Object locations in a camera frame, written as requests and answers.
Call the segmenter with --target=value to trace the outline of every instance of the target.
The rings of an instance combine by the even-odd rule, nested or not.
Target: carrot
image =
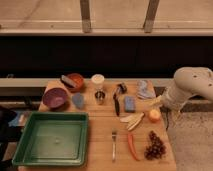
[[[128,141],[128,145],[129,145],[129,150],[130,150],[133,158],[137,161],[140,161],[140,159],[138,158],[136,151],[135,151],[135,146],[133,144],[133,135],[131,132],[128,132],[128,134],[127,134],[127,141]]]

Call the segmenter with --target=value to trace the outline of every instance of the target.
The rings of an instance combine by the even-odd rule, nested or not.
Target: black handle
[[[120,104],[119,104],[119,101],[117,98],[114,98],[114,102],[115,102],[115,111],[116,111],[116,114],[117,116],[120,115]]]

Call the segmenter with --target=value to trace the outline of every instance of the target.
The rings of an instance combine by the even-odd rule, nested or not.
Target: black wall
[[[213,37],[0,37],[0,77],[172,77],[213,69]]]

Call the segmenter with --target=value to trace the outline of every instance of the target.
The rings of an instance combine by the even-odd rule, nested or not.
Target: purple bowl
[[[68,99],[67,92],[62,88],[52,88],[42,97],[43,103],[49,108],[58,108]]]

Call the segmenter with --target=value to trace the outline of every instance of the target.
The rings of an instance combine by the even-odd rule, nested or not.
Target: small bowl
[[[42,97],[43,103],[51,109],[62,106],[67,99],[67,92],[63,88],[52,88],[45,92]]]
[[[72,93],[79,92],[84,85],[84,77],[78,73],[68,74],[67,77],[76,83],[76,87],[74,88],[65,85],[67,89]]]

